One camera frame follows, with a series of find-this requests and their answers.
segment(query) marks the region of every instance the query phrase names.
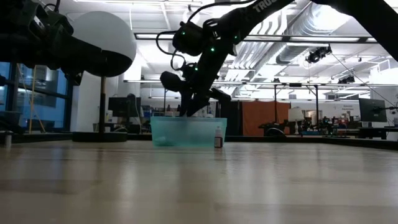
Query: black pole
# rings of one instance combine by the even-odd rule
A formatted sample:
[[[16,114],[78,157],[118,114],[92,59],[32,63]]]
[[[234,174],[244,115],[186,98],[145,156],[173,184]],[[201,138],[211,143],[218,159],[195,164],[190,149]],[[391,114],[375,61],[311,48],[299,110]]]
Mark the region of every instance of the black pole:
[[[105,98],[106,98],[106,78],[101,77],[101,95],[99,98],[99,133],[105,132]]]
[[[278,123],[278,109],[277,109],[277,105],[276,105],[276,95],[277,95],[277,93],[276,93],[276,86],[277,85],[274,85],[274,94],[275,94],[275,124],[276,123]]]
[[[164,89],[164,98],[163,98],[163,116],[166,116],[166,93],[167,90]]]
[[[318,86],[315,85],[315,103],[317,105],[317,127],[319,125],[319,100],[318,100]]]

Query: ceiling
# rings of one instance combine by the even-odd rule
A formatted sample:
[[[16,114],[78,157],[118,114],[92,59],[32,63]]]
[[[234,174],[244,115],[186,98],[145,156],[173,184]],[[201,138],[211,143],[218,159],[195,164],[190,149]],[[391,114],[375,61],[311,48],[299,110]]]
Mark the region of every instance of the ceiling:
[[[41,0],[43,4],[53,3],[54,1]],[[398,9],[398,1],[385,1]],[[165,30],[177,30],[180,21],[186,19],[191,13],[188,11],[188,3],[183,2],[183,0],[170,0],[166,2],[143,0],[134,2],[134,4],[109,4],[104,3],[104,0],[61,0],[60,12],[66,15],[72,23],[76,18],[86,12],[111,12],[126,21],[134,33],[144,32],[153,34]],[[213,2],[212,0],[193,1],[191,3],[192,9],[195,10],[201,5]],[[294,31],[294,26],[301,19],[303,21],[307,19],[308,15],[306,13],[309,7],[311,6],[308,0],[296,0],[282,11],[267,18],[263,22],[265,26],[262,26],[261,29],[260,26],[257,26],[253,29],[252,34],[286,34],[286,32],[289,32],[287,30],[293,30],[291,31],[293,34],[300,33],[300,30]],[[205,9],[200,13],[197,24],[202,24],[205,20],[212,17],[220,17],[232,9],[234,9],[233,6],[219,6]],[[358,22],[351,17],[347,17],[340,26],[335,28],[332,32],[321,34],[356,37],[369,36]],[[164,49],[172,50],[171,41],[161,41],[160,45]],[[137,48],[138,54],[143,59],[142,75],[146,80],[158,80],[159,75],[163,71],[171,71],[170,57],[162,54],[153,40],[137,40]],[[276,77],[282,82],[310,81],[315,83],[336,83],[338,77],[347,74],[347,67],[353,68],[357,75],[366,81],[369,76],[369,68],[389,58],[389,54],[378,44],[331,44],[331,48],[333,54],[344,65],[339,63],[336,57],[329,55],[315,65],[308,67],[308,63],[304,58],[308,55],[308,51],[314,49],[314,47],[307,47],[304,51],[302,50],[301,54],[294,57],[294,60],[289,64],[276,64],[275,59],[272,60],[273,50],[283,50],[278,47],[277,43],[240,43],[237,46],[238,56],[228,56],[226,59],[226,63],[219,74],[220,80],[270,82]],[[198,60],[198,57],[185,56],[189,62]],[[220,88],[231,95],[239,94],[240,90],[239,87],[230,88],[222,85],[220,85]]]

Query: wooden table surface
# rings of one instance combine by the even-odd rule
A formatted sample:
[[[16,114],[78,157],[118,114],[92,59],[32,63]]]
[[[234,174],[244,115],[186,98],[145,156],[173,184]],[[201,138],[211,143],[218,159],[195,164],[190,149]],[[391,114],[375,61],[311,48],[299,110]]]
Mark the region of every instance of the wooden table surface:
[[[0,223],[397,223],[398,154],[39,142],[0,152]]]

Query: desk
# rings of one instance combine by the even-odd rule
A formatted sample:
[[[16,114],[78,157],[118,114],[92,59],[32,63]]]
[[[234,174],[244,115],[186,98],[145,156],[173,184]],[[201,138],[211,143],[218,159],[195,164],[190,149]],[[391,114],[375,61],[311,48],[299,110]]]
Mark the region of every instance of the desk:
[[[398,132],[398,128],[358,128],[359,138],[387,139],[387,132]]]

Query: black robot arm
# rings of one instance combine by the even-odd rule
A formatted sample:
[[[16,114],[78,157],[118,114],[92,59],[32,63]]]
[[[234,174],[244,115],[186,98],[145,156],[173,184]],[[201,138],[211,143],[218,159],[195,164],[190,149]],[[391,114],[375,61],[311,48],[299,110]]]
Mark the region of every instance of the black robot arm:
[[[182,95],[180,116],[191,116],[208,105],[210,98],[223,101],[230,96],[211,89],[217,73],[228,54],[236,55],[234,46],[249,35],[261,21],[281,10],[293,0],[257,0],[246,7],[232,10],[219,19],[209,19],[198,27],[191,22],[181,23],[176,31],[173,46],[180,52],[197,56],[198,63],[184,65],[181,70],[185,80],[164,72],[161,81],[166,89]],[[389,26],[398,22],[398,14],[383,0],[312,0],[326,4],[353,16],[396,60],[398,60],[398,30]]]

